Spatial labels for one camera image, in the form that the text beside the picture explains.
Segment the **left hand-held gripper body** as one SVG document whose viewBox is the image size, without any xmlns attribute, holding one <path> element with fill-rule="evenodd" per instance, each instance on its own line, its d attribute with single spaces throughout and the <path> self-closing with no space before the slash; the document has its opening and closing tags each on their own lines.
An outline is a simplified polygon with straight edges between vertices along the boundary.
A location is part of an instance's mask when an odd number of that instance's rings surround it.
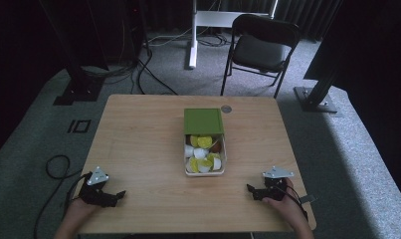
<svg viewBox="0 0 401 239">
<path fill-rule="evenodd" d="M 117 200 L 115 194 L 109 194 L 102 191 L 108 181 L 108 175 L 97 166 L 93 171 L 85 175 L 85 180 L 79 192 L 79 198 L 85 203 L 98 205 L 107 200 Z"/>
</svg>

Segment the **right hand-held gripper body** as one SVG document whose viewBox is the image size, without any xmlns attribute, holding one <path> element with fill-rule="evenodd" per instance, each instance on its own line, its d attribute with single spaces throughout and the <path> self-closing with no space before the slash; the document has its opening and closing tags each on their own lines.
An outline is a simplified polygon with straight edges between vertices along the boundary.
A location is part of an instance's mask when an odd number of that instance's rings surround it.
<svg viewBox="0 0 401 239">
<path fill-rule="evenodd" d="M 265 184 L 264 196 L 282 201 L 288 188 L 286 179 L 294 175 L 292 171 L 278 166 L 273 166 L 271 169 L 265 171 L 263 173 Z"/>
</svg>

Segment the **person's left hand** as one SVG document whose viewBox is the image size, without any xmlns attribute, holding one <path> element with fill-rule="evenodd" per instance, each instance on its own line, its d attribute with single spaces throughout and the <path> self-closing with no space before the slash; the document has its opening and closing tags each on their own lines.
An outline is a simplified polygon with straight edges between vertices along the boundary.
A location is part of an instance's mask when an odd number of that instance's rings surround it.
<svg viewBox="0 0 401 239">
<path fill-rule="evenodd" d="M 69 206 L 66 217 L 74 222 L 84 222 L 88 220 L 100 207 L 85 203 L 82 199 L 75 199 Z"/>
</svg>

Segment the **person's right hand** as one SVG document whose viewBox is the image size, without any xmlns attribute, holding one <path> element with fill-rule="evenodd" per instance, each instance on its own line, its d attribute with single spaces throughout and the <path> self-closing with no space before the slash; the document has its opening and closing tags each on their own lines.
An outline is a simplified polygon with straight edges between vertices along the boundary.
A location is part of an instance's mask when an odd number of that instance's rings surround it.
<svg viewBox="0 0 401 239">
<path fill-rule="evenodd" d="M 307 219 L 296 203 L 297 198 L 293 191 L 294 185 L 289 179 L 286 180 L 286 183 L 288 186 L 287 195 L 281 201 L 268 197 L 263 198 L 262 201 L 276 209 L 295 231 L 308 229 Z"/>
</svg>

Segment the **green box sleeve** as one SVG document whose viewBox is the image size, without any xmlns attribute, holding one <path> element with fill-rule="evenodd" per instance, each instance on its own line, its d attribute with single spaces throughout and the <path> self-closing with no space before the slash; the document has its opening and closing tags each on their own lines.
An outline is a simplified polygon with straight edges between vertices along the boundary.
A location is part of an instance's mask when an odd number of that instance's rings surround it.
<svg viewBox="0 0 401 239">
<path fill-rule="evenodd" d="M 223 134 L 223 121 L 219 109 L 185 109 L 185 134 Z"/>
</svg>

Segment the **black metal stand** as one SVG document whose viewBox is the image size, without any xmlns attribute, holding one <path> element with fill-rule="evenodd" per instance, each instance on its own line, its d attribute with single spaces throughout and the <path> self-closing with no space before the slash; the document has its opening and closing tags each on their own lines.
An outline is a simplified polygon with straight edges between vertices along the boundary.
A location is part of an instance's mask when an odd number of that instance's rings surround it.
<svg viewBox="0 0 401 239">
<path fill-rule="evenodd" d="M 305 72 L 306 80 L 316 80 L 312 88 L 295 87 L 294 91 L 304 112 L 336 114 L 337 109 L 328 95 L 335 81 L 339 60 L 344 51 L 344 43 L 339 39 L 338 12 L 343 0 L 336 0 L 336 8 L 331 13 L 327 29 L 319 49 Z"/>
<path fill-rule="evenodd" d="M 104 77 L 90 76 L 83 66 L 104 70 L 106 65 L 100 37 L 89 0 L 38 0 L 49 22 L 53 46 L 67 70 L 70 81 L 55 106 L 73 102 L 95 102 Z"/>
</svg>

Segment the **black folding chair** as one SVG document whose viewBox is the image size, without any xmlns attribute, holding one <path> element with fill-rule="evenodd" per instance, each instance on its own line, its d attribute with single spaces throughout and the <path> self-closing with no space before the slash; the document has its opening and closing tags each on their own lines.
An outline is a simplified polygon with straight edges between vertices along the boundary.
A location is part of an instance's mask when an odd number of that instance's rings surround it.
<svg viewBox="0 0 401 239">
<path fill-rule="evenodd" d="M 226 61 L 220 95 L 233 70 L 272 78 L 277 97 L 291 61 L 301 40 L 298 25 L 254 14 L 242 14 L 232 23 L 231 44 Z"/>
</svg>

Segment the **white desk frame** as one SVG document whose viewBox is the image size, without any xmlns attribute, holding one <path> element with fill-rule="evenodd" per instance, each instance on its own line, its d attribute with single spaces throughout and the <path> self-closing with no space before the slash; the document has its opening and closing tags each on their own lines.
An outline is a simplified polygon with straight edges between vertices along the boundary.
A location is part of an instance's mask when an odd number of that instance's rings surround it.
<svg viewBox="0 0 401 239">
<path fill-rule="evenodd" d="M 228 12 L 228 11 L 203 11 L 197 9 L 197 0 L 192 0 L 191 12 L 191 44 L 188 67 L 195 69 L 197 66 L 197 28 L 198 27 L 212 27 L 212 28 L 231 28 L 233 21 L 242 15 L 242 12 Z"/>
</svg>

